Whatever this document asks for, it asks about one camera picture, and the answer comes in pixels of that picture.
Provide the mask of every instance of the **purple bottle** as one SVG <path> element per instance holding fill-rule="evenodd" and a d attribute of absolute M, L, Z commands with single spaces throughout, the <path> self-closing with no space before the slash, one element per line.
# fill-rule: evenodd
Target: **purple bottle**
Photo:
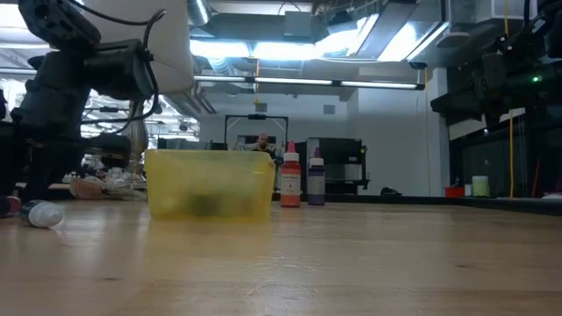
<path fill-rule="evenodd" d="M 326 203 L 326 170 L 324 160 L 320 158 L 320 149 L 314 150 L 314 158 L 308 164 L 308 204 L 324 205 Z"/>

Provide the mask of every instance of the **white wall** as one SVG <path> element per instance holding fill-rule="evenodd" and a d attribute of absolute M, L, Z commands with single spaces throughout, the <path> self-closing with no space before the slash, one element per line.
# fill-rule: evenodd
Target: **white wall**
<path fill-rule="evenodd" d="M 443 195 L 449 138 L 428 100 L 444 93 L 444 75 L 436 71 L 424 91 L 360 89 L 349 99 L 347 136 L 362 139 L 368 150 L 371 183 L 361 194 L 390 186 L 406 196 Z"/>
<path fill-rule="evenodd" d="M 290 140 L 362 139 L 371 183 L 360 194 L 378 195 L 391 186 L 406 196 L 441 197 L 449 185 L 449 135 L 444 119 L 431 111 L 428 101 L 444 94 L 446 86 L 446 72 L 437 69 L 424 91 L 359 89 L 347 103 L 338 97 L 286 95 L 263 95 L 260 102 L 268 103 L 268 115 L 290 117 Z M 209 98 L 219 114 L 201 119 L 202 141 L 222 142 L 225 114 L 255 112 L 251 95 Z M 324 104 L 334 104 L 336 115 L 324 115 Z M 229 130 L 228 143 L 234 144 L 238 135 L 259 133 L 285 137 L 270 120 L 243 118 Z"/>
<path fill-rule="evenodd" d="M 209 101 L 218 114 L 205 116 L 200 122 L 201 141 L 213 140 L 222 142 L 224 137 L 224 119 L 226 114 L 247 115 L 255 113 L 254 96 L 239 95 L 228 97 L 224 95 L 209 96 Z M 346 104 L 339 101 L 337 96 L 293 96 L 262 95 L 260 102 L 268 104 L 267 115 L 289 117 L 289 140 L 303 141 L 308 137 L 345 137 L 346 134 Z M 324 115 L 324 104 L 335 105 L 335 115 Z M 236 118 L 228 123 L 232 125 Z M 282 119 L 277 122 L 285 126 Z M 227 142 L 232 145 L 238 135 L 258 135 L 267 133 L 276 136 L 278 140 L 285 140 L 285 132 L 273 121 L 250 121 L 241 118 L 228 130 Z"/>

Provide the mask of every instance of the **orange bottle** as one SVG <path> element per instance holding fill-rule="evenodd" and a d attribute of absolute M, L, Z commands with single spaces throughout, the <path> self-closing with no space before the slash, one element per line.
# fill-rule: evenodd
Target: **orange bottle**
<path fill-rule="evenodd" d="M 283 155 L 281 165 L 281 207 L 300 207 L 300 164 L 295 153 L 295 143 L 289 142 L 289 150 Z"/>

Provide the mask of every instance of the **wooden table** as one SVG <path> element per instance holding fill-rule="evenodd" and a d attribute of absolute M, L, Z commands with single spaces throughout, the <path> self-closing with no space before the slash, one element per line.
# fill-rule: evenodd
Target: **wooden table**
<path fill-rule="evenodd" d="M 562 218 L 274 205 L 268 225 L 227 225 L 64 206 L 53 230 L 0 221 L 0 315 L 562 314 Z"/>

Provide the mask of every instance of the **small white bottle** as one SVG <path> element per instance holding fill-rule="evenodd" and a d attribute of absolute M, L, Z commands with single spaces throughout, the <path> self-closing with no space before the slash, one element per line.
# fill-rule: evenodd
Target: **small white bottle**
<path fill-rule="evenodd" d="M 21 207 L 19 217 L 27 224 L 35 227 L 51 227 L 62 221 L 62 210 L 59 206 L 41 200 L 33 200 Z"/>

